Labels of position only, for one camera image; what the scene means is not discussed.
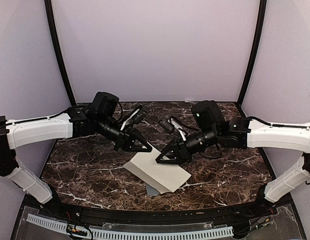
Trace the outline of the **white paper sheet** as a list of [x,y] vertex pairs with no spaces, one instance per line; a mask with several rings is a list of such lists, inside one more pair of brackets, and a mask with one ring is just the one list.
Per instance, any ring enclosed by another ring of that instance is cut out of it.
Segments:
[[136,153],[123,167],[160,194],[173,193],[191,174],[178,165],[157,163],[159,155],[160,151],[153,147],[151,152]]

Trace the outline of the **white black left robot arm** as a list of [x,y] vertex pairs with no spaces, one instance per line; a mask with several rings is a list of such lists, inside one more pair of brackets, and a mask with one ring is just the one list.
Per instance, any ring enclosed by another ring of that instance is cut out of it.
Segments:
[[139,105],[127,116],[113,117],[119,98],[108,92],[96,93],[93,101],[70,107],[61,113],[23,120],[0,116],[0,177],[7,177],[32,195],[54,218],[65,214],[52,188],[40,180],[18,158],[16,149],[25,145],[56,139],[72,139],[100,134],[112,141],[114,150],[149,153],[152,147],[134,128],[148,114]]

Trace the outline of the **blue-grey envelope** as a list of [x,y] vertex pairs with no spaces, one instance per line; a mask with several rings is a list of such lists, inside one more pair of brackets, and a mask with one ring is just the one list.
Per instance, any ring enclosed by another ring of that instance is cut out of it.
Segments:
[[147,196],[157,196],[157,195],[159,195],[159,192],[155,188],[151,187],[148,184],[146,184],[145,186],[146,186]]

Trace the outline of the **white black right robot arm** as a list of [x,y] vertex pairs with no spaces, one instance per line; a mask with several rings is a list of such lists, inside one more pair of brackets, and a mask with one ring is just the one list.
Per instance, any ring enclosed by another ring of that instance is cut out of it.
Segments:
[[302,154],[282,175],[261,186],[250,213],[262,216],[269,205],[302,183],[310,180],[310,122],[274,123],[257,117],[238,117],[226,121],[213,100],[196,103],[191,112],[199,130],[173,139],[156,158],[159,164],[181,165],[192,161],[193,154],[210,146],[230,149],[277,148],[300,151]]

